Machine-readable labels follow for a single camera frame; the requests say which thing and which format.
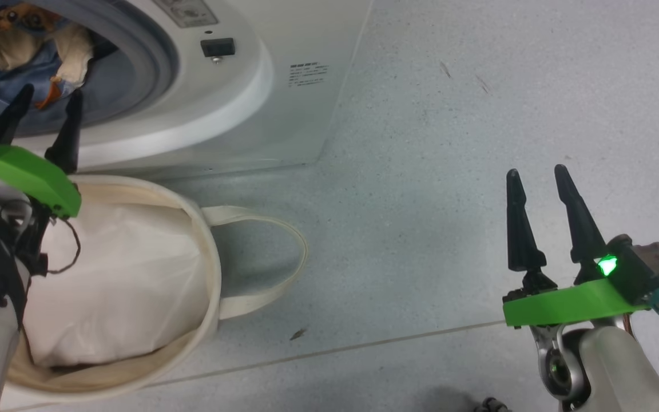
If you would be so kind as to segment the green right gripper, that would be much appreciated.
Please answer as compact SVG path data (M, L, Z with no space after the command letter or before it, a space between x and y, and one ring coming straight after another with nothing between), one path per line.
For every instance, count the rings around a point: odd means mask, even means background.
M626 302L609 280L602 279L604 274L597 261L607 255L607 248L601 232L567 167L558 164L554 175L559 199L566 208L571 260L579 264L574 281L584 284L503 303L506 324L568 325L648 310L646 305ZM534 240L526 212L527 196L517 169L506 174L506 196L508 268L515 272L540 271L547 265L546 255Z

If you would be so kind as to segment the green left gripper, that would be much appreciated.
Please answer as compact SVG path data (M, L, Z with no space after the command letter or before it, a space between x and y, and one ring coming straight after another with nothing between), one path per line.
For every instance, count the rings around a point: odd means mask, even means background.
M66 119L44 158L18 146L9 146L28 112L34 86L26 84L0 113L0 181L44 204L58 218L75 218L82 197L68 175L78 169L83 92L76 89L66 104Z

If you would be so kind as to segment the white basket liner cloth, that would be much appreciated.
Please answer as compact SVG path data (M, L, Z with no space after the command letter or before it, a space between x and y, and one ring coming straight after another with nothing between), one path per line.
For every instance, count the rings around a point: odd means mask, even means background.
M207 263L183 209L84 204L43 238L52 273L31 281L23 325L38 367L149 354L201 325Z

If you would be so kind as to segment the cream canvas laundry basket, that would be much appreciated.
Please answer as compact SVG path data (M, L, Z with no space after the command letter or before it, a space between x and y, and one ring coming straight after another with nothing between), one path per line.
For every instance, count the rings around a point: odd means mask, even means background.
M43 250L62 273L35 276L7 386L53 402L136 391L178 366L222 320L258 311L300 276L308 242L251 209L202 208L131 177L76 175L76 218L50 225ZM284 229L300 260L282 282L223 297L214 227L260 221Z

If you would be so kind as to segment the white front-load washing machine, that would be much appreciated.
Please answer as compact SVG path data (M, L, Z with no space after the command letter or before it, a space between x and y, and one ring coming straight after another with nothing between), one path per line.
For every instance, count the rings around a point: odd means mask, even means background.
M224 173L306 164L327 138L374 0L205 0L181 28L153 0L23 0L89 29L81 173ZM329 65L288 87L293 64ZM31 105L13 143L44 154L70 96Z

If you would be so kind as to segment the grey warning sticker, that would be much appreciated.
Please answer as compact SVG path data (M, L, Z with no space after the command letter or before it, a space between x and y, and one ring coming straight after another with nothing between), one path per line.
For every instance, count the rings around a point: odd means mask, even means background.
M181 28L206 27L219 23L205 0L153 0Z

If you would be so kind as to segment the small printed text label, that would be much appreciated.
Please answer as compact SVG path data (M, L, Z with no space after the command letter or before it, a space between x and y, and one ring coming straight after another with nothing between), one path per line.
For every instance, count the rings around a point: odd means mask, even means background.
M287 86L299 87L321 84L326 80L329 70L330 66L321 62L293 64L289 68Z

